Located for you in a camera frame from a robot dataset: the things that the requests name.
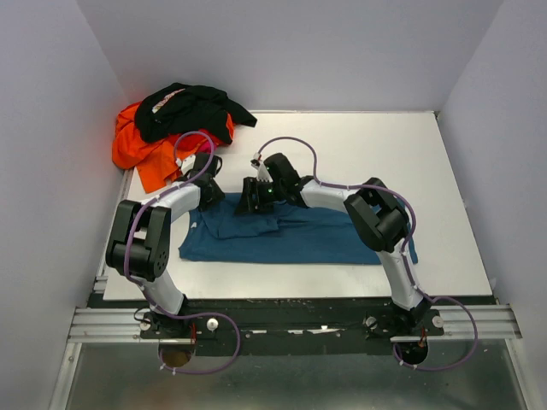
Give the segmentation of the teal blue t shirt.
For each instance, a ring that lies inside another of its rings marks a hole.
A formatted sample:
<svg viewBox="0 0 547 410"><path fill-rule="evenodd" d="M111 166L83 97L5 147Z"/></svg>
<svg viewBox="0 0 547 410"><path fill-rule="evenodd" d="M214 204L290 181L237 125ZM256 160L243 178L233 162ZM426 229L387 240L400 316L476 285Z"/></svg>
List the teal blue t shirt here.
<svg viewBox="0 0 547 410"><path fill-rule="evenodd" d="M262 264L380 264L347 214L278 202L271 213L236 215L239 198L238 193L228 193L204 212L190 211L189 231L179 257Z"/></svg>

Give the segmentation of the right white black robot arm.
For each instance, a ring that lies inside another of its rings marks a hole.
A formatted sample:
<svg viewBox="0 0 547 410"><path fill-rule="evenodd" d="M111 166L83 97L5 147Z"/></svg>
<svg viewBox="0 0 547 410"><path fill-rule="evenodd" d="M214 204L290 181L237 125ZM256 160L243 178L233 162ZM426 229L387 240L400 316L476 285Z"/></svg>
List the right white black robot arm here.
<svg viewBox="0 0 547 410"><path fill-rule="evenodd" d="M247 177L235 214L265 214L276 202L299 208L324 208L350 217L358 237L379 257L391 286L393 324L405 335L424 325L431 303L417 284L407 252L411 233L410 215L402 200L380 179L371 178L354 188L301 177L285 155L266 160L255 154L250 161L255 177Z"/></svg>

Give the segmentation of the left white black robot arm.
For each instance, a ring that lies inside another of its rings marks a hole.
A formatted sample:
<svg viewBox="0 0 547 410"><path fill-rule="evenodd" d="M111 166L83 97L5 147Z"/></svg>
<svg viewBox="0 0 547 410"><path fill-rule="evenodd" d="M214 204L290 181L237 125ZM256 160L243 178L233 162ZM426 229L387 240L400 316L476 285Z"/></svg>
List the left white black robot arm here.
<svg viewBox="0 0 547 410"><path fill-rule="evenodd" d="M171 225L225 198L215 181L222 168L218 155L199 153L179 164L182 177L158 195L118 204L105 254L107 266L136 284L150 308L162 315L160 327L171 337L183 336L190 324L183 311L187 298L167 271Z"/></svg>

